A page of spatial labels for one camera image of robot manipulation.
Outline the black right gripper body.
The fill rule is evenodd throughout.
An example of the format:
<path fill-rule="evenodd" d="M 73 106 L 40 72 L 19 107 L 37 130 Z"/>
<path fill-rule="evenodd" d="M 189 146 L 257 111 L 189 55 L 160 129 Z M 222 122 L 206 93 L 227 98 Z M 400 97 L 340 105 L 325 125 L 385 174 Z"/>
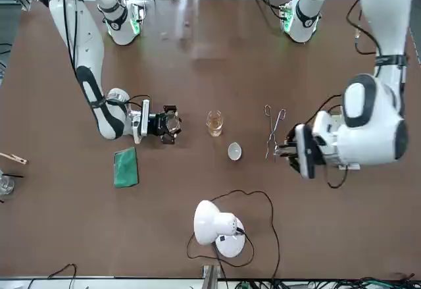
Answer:
<path fill-rule="evenodd" d="M 166 114 L 157 113 L 149 115 L 149 135 L 162 136 L 166 134 Z"/>

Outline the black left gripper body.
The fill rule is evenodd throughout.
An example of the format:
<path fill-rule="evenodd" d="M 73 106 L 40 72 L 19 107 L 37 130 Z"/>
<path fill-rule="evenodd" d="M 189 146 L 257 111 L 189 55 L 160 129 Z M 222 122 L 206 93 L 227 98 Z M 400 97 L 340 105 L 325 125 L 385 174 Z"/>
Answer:
<path fill-rule="evenodd" d="M 284 144 L 287 145 L 287 160 L 289 166 L 296 172 L 300 172 L 299 158 L 297 154 L 297 142 L 295 139 L 295 126 L 287 133 Z"/>

